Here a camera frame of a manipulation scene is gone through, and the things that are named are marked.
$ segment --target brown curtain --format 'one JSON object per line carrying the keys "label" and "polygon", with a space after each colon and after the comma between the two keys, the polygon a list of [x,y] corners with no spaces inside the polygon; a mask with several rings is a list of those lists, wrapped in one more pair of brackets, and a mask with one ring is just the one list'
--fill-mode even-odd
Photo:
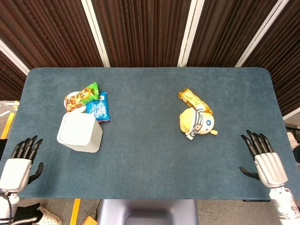
{"label": "brown curtain", "polygon": [[0,1],[1,39],[27,65],[102,67],[80,0]]}
{"label": "brown curtain", "polygon": [[190,0],[94,0],[111,67],[175,67]]}
{"label": "brown curtain", "polygon": [[277,0],[206,0],[187,66],[234,67]]}
{"label": "brown curtain", "polygon": [[245,67],[269,70],[281,113],[300,107],[300,2],[290,0]]}
{"label": "brown curtain", "polygon": [[0,51],[0,100],[20,100],[26,75]]}

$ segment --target orange object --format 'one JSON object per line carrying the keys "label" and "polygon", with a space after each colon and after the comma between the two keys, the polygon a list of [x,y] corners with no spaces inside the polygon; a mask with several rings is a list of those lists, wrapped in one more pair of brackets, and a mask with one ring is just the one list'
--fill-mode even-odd
{"label": "orange object", "polygon": [[92,217],[88,216],[86,217],[83,225],[97,225],[97,221],[94,220]]}

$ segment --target cable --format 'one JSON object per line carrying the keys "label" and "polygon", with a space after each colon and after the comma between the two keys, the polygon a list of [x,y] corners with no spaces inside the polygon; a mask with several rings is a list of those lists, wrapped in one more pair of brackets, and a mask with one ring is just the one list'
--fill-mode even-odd
{"label": "cable", "polygon": [[8,225],[11,225],[11,216],[12,216],[13,210],[12,210],[12,208],[11,208],[10,200],[9,200],[9,198],[8,198],[4,193],[1,193],[0,196],[2,196],[3,198],[5,198],[5,199],[8,201],[8,205],[9,205],[9,219],[8,219]]}
{"label": "cable", "polygon": [[97,208],[96,208],[96,217],[95,217],[96,220],[98,219],[98,208],[99,208],[99,205],[100,205],[100,203],[101,203],[101,200],[102,200],[102,199],[100,199],[100,201],[99,201],[99,203],[98,203],[98,206],[97,206]]}

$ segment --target white plastic container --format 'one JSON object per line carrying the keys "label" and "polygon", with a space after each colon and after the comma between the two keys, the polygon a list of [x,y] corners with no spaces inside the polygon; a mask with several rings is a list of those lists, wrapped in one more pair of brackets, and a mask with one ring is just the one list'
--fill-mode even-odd
{"label": "white plastic container", "polygon": [[92,114],[68,112],[61,121],[57,141],[75,151],[97,152],[102,128]]}

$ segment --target sneaker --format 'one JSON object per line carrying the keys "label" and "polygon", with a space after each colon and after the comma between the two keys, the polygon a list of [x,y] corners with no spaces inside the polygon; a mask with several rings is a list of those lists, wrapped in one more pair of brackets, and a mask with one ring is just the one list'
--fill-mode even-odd
{"label": "sneaker", "polygon": [[290,141],[290,144],[291,144],[291,148],[292,148],[292,150],[293,150],[293,149],[296,148],[299,144],[298,144],[296,138],[294,137],[294,135],[293,135],[291,132],[287,132],[287,136],[288,136],[288,138],[289,138],[289,141]]}
{"label": "sneaker", "polygon": [[36,224],[38,225],[61,225],[62,224],[62,221],[58,216],[52,214],[44,207],[40,206],[38,209],[43,213],[43,217]]}

